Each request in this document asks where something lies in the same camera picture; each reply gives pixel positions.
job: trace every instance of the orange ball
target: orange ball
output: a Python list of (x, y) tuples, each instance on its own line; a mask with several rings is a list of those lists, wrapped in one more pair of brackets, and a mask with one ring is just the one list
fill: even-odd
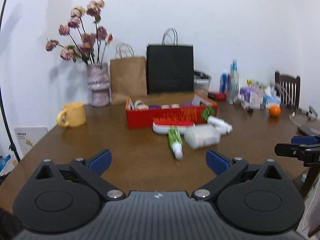
[(269, 108), (269, 114), (271, 117), (278, 117), (281, 114), (281, 109), (279, 106), (272, 106)]

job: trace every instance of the green bottle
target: green bottle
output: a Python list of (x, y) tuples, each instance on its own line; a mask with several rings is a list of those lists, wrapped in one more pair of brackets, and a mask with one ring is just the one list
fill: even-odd
[(177, 160), (181, 160), (183, 158), (182, 154), (182, 140), (180, 133), (176, 126), (173, 126), (168, 131), (169, 143), (170, 147), (176, 157)]

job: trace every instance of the wooden chair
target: wooden chair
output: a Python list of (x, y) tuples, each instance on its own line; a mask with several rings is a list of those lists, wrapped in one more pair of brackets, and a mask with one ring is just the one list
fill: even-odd
[(287, 90), (287, 96), (282, 96), (277, 90), (277, 96), (280, 96), (281, 103), (285, 106), (298, 109), (300, 100), (300, 76), (292, 77), (289, 75), (280, 75), (275, 72), (275, 83), (280, 84)]

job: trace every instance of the triangular cutout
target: triangular cutout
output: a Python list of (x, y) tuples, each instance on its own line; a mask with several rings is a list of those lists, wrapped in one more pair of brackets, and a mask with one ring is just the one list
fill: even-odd
[(54, 174), (49, 166), (42, 166), (41, 170), (36, 176), (36, 179), (48, 179), (48, 178), (53, 178)]
[(281, 175), (274, 166), (269, 166), (264, 174), (265, 178), (282, 179)]

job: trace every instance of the black pole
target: black pole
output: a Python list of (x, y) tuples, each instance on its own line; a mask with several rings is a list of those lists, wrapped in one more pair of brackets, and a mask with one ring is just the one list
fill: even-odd
[[(1, 15), (0, 15), (0, 32), (1, 32), (1, 25), (2, 25), (2, 18), (3, 18), (3, 13), (4, 13), (4, 7), (6, 4), (7, 0), (4, 0), (3, 5), (2, 5), (2, 10), (1, 10)], [(4, 126), (5, 126), (5, 130), (7, 131), (7, 135), (10, 141), (10, 146), (9, 146), (9, 150), (12, 150), (14, 152), (14, 155), (17, 158), (17, 161), (20, 161), (20, 157), (18, 155), (17, 152), (17, 148), (12, 140), (12, 136), (9, 130), (9, 126), (8, 126), (8, 122), (7, 122), (7, 118), (5, 117), (5, 112), (4, 112), (4, 107), (3, 107), (3, 101), (2, 101), (2, 94), (1, 94), (1, 87), (0, 87), (0, 109), (1, 109), (1, 114), (2, 114), (2, 119), (4, 122)]]

